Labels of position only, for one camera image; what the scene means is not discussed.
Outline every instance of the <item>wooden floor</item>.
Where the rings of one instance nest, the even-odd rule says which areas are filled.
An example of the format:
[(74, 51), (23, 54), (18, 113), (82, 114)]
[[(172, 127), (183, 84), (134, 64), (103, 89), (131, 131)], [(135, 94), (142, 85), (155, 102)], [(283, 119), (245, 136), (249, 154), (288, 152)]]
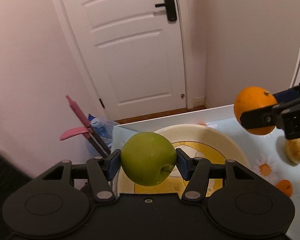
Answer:
[(203, 110), (203, 109), (206, 109), (206, 107), (205, 106), (196, 106), (191, 109), (182, 108), (182, 109), (170, 110), (170, 111), (165, 111), (165, 112), (156, 113), (156, 114), (147, 114), (147, 115), (127, 118), (127, 119), (117, 120), (116, 122), (118, 122), (119, 124), (125, 124), (125, 123), (130, 123), (130, 122), (138, 122), (138, 121), (149, 120), (149, 119), (154, 119), (154, 118), (158, 118), (158, 117), (164, 117), (164, 116), (168, 116), (168, 115), (183, 114), (183, 113), (188, 113), (188, 112), (193, 112), (193, 111), (198, 111), (198, 110)]

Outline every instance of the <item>daisy print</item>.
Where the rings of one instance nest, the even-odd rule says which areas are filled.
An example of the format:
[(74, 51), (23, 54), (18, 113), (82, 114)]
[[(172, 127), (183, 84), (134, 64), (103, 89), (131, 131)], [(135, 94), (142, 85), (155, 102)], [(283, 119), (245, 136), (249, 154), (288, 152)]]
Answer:
[(269, 183), (275, 185), (278, 178), (274, 175), (276, 171), (276, 163), (271, 162), (269, 157), (262, 155), (261, 160), (256, 160), (257, 165), (253, 167), (253, 172), (265, 179)]

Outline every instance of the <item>small orange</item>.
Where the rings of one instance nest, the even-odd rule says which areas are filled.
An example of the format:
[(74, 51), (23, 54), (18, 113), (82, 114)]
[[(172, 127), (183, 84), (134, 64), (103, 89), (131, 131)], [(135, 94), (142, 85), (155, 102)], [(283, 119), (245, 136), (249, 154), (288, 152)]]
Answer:
[(283, 193), (285, 193), (288, 197), (292, 196), (293, 193), (293, 187), (289, 180), (283, 179), (280, 180), (275, 187), (279, 190), (281, 190)]
[[(260, 87), (247, 87), (242, 90), (234, 101), (234, 115), (239, 123), (243, 112), (277, 104), (275, 97), (269, 91)], [(271, 133), (275, 126), (248, 129), (247, 131), (256, 135)]]

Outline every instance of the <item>blue tablecloth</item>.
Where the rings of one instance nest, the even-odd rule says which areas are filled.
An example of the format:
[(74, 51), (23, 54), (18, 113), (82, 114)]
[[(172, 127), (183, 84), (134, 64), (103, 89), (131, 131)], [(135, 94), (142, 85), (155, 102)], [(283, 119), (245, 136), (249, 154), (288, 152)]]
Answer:
[[(300, 240), (300, 164), (289, 161), (284, 151), (284, 133), (275, 128), (270, 134), (257, 136), (243, 129), (235, 118), (224, 119), (208, 124), (209, 127), (228, 135), (245, 153), (251, 169), (275, 185), (283, 179), (291, 182), (296, 214), (287, 236)], [(267, 164), (271, 168), (268, 176), (260, 174), (260, 166)]]

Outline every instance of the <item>white door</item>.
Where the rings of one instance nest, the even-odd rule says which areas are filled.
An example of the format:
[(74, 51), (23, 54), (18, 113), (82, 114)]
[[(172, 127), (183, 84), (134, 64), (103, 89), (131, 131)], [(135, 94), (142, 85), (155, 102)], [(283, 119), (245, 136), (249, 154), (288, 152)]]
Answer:
[(180, 22), (169, 22), (165, 8), (155, 8), (164, 0), (63, 3), (110, 119), (186, 107)]

